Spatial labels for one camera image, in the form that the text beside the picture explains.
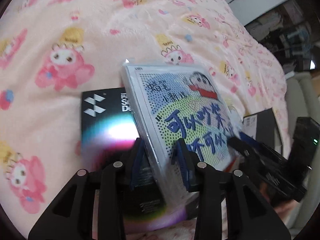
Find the black box with rainbow swirl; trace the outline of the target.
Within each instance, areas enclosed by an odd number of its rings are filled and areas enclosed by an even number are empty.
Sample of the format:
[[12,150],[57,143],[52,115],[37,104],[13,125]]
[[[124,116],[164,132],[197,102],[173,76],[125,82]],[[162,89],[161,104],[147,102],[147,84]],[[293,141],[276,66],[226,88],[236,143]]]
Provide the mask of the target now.
[[[124,88],[82,93],[81,157],[85,169],[98,171],[123,152],[130,151],[139,137]],[[124,189],[124,224],[128,233],[153,231],[191,218],[194,204],[172,212],[153,178],[146,154],[133,184]]]

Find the black cardboard storage box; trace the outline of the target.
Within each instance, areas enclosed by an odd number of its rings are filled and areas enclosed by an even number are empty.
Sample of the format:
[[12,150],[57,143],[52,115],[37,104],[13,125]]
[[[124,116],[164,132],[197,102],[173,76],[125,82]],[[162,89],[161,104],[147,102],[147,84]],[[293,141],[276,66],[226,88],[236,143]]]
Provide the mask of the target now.
[[283,143],[279,128],[271,108],[245,116],[242,131],[254,140],[264,143],[270,148],[283,154]]

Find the pink cartoon print blanket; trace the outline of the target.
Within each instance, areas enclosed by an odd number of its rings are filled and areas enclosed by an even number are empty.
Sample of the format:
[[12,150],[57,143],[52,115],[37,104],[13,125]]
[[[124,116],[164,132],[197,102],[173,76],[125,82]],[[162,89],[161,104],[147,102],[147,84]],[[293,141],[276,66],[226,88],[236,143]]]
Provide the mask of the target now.
[[291,150],[277,59],[225,0],[10,0],[1,17],[1,206],[23,237],[80,168],[80,99],[120,66],[195,63],[241,117],[273,109]]

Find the cartoon diamond painting kit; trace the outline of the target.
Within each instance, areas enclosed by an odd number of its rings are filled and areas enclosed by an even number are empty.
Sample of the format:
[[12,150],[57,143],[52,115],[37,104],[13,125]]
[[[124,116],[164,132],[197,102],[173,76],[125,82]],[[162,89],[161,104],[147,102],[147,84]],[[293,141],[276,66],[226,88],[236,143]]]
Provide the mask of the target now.
[[122,66],[121,77],[140,136],[166,203],[187,204],[187,173],[174,152],[179,139],[219,171],[235,158],[227,140],[239,134],[231,112],[208,71],[196,64]]

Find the grey upholstered headboard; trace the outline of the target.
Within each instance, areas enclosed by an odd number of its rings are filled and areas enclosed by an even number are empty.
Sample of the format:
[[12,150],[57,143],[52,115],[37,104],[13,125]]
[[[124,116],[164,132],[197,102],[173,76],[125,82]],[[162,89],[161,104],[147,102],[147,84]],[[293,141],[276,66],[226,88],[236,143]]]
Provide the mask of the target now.
[[319,205],[319,100],[309,72],[287,79],[285,101],[294,159],[305,168],[306,194],[293,210],[287,227],[293,237],[306,226]]

